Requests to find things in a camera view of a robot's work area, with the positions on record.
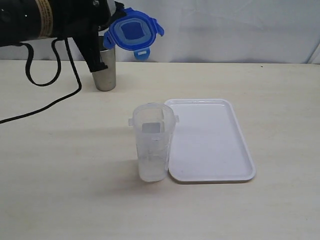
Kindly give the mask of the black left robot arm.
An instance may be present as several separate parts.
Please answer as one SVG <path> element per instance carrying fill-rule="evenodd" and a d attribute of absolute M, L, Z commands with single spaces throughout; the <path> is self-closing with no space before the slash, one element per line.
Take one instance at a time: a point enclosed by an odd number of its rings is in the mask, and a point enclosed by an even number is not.
<path fill-rule="evenodd" d="M 98 72 L 107 68 L 99 32 L 126 15 L 124 4 L 113 0 L 2 0 L 0 45 L 72 38 L 89 71 Z"/>

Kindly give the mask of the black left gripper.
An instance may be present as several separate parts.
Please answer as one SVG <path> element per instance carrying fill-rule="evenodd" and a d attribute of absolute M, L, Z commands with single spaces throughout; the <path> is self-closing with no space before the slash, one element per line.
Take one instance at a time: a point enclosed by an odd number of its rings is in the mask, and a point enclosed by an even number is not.
<path fill-rule="evenodd" d="M 108 67 L 102 62 L 99 32 L 126 16 L 125 5 L 114 0 L 52 0 L 52 38 L 72 38 L 90 72 Z"/>

